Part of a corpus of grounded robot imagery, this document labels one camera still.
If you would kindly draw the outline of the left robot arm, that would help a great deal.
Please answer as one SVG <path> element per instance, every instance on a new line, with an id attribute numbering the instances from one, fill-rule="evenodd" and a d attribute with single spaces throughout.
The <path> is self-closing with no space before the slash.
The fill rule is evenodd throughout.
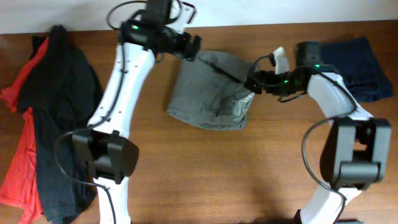
<path id="1" fill-rule="evenodd" d="M 87 127 L 72 142 L 98 191 L 100 223 L 130 223 L 128 183 L 139 157 L 129 140 L 131 120 L 142 86 L 157 56 L 193 61 L 201 38 L 185 32 L 197 13 L 182 1 L 146 1 L 122 21 L 113 71 Z"/>

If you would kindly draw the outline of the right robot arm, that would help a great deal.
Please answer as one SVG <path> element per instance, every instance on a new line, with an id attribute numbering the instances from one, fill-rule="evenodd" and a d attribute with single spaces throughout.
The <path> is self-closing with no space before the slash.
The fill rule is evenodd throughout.
<path id="1" fill-rule="evenodd" d="M 289 68 L 283 47 L 265 56 L 272 71 L 260 70 L 258 61 L 249 69 L 245 87 L 260 94 L 279 96 L 286 103 L 303 95 L 317 102 L 325 115 L 303 136 L 301 153 L 304 166 L 318 184 L 313 197 L 297 210 L 294 223 L 342 223 L 345 207 L 386 173 L 391 142 L 390 122 L 363 109 L 345 86 L 334 65 L 321 59 L 317 42 L 302 42 L 296 51 L 296 68 Z M 330 132 L 320 156 L 318 178 L 307 160 L 307 139 L 317 127 L 329 123 Z"/>

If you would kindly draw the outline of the grey shorts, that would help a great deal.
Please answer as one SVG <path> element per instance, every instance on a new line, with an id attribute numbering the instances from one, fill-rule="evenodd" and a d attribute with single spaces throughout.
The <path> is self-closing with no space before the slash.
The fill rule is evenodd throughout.
<path id="1" fill-rule="evenodd" d="M 182 62 L 166 113 L 202 129 L 244 129 L 255 96 L 244 86 L 251 66 L 233 54 L 201 50 Z"/>

